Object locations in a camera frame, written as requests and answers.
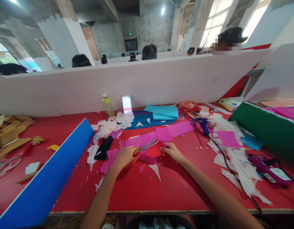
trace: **phone screen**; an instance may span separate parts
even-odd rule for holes
[[[123,95],[121,97],[122,101],[122,112],[126,114],[132,113],[132,102],[131,102],[131,96],[130,95]]]
[[[96,155],[94,156],[95,160],[105,160],[107,158],[106,152],[110,150],[114,139],[112,136],[109,136],[107,139],[102,140],[102,143],[97,150]]]

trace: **tissue box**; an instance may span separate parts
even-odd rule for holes
[[[237,102],[236,100],[232,98],[226,98],[226,99],[220,99],[219,104],[221,104],[223,107],[225,107],[229,111],[235,111],[238,106],[241,104],[241,102]]]

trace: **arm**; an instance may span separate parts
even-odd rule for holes
[[[241,203],[196,168],[173,143],[166,144],[169,148],[161,147],[160,150],[168,153],[184,167],[233,228],[263,228]]]
[[[121,149],[86,211],[80,228],[101,228],[108,210],[115,180],[120,171],[133,160],[133,153],[136,149],[134,146]]]

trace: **table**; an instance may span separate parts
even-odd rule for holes
[[[85,117],[91,124],[97,124],[99,120],[108,118],[105,112],[38,118],[33,126],[23,132],[21,137],[40,135],[46,138],[46,141],[35,146],[32,156],[25,157],[13,171],[0,179],[0,214],[29,182],[15,184],[24,177],[25,167],[37,161],[40,161],[41,165],[43,165],[53,154],[53,151],[46,150],[46,148],[53,144],[61,145]],[[120,135],[120,139],[114,140],[111,149],[119,148],[120,140],[123,141],[129,137],[143,135],[154,130],[155,127],[126,130]],[[250,198],[244,192],[239,191],[221,174],[221,166],[213,163],[216,153],[212,149],[205,147],[200,149],[201,143],[199,139],[203,146],[206,146],[209,142],[201,135],[199,130],[188,132],[183,138],[180,136],[173,138],[179,150],[201,171],[230,192],[249,211],[252,213],[257,212]],[[103,176],[99,170],[104,161],[97,161],[93,165],[92,171],[90,171],[91,168],[86,163],[87,149],[89,147],[86,148],[74,168],[51,214],[84,213],[93,199],[96,190],[95,184],[99,184]],[[12,155],[9,155],[8,158],[17,156],[18,151],[12,152]],[[274,157],[265,149],[258,152],[247,150],[246,153],[266,155],[269,158]],[[147,166],[148,164],[146,164],[143,173],[139,173],[140,166],[144,163],[139,160],[128,173],[121,173],[118,176],[108,207],[109,213],[187,212],[198,214],[216,211],[200,187],[173,159],[166,155],[159,157],[157,162],[163,162],[159,166],[161,182],[159,182],[154,171]],[[290,175],[294,176],[293,167],[284,162],[283,166]],[[274,204],[274,206],[269,206],[257,199],[263,212],[294,212],[294,185],[289,190],[284,190],[274,187],[263,179],[263,181],[258,181],[257,189]]]

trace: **blue partition board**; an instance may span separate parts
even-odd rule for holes
[[[85,118],[1,215],[0,229],[44,223],[93,135]]]
[[[166,120],[166,122],[161,122],[160,120],[153,119],[153,113],[148,111],[133,111],[134,113],[134,120],[132,122],[132,126],[128,127],[127,130],[130,129],[141,129],[141,128],[148,128],[151,126],[162,126],[172,124],[177,121],[176,120]],[[136,126],[136,124],[140,122],[143,126]]]

